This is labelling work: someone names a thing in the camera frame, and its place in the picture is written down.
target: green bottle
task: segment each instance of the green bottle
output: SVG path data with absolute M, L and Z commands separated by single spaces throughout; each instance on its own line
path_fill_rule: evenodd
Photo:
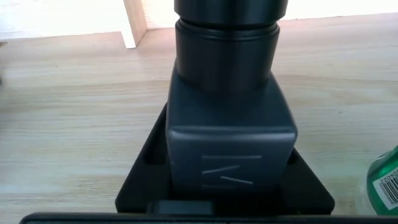
M 376 214 L 398 215 L 398 146 L 372 163 L 366 188 Z

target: bottle label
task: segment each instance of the bottle label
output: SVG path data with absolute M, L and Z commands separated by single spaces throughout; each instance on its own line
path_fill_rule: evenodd
M 398 207 L 398 167 L 375 180 L 373 186 L 388 210 Z

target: black cylinder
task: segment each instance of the black cylinder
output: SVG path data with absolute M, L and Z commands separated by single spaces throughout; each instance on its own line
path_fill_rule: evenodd
M 239 93 L 265 84 L 287 0 L 175 0 L 177 73 L 190 86 Z
M 288 0 L 174 0 L 186 21 L 214 26 L 264 26 L 285 16 Z

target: wood grain surface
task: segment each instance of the wood grain surface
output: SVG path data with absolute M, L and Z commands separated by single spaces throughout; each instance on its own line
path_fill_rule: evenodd
M 359 178 L 398 144 L 398 14 L 280 22 L 273 71 L 296 147 L 355 214 Z M 173 29 L 125 49 L 117 33 L 10 40 L 0 47 L 0 222 L 31 212 L 114 212 L 161 111 Z

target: wooden table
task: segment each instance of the wooden table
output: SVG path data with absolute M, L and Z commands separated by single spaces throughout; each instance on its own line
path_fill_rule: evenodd
M 398 14 L 280 22 L 273 71 L 297 149 L 354 214 L 369 163 L 398 144 Z M 12 40 L 0 48 L 0 220 L 38 211 L 114 212 L 161 111 L 173 29 L 126 50 L 120 34 Z

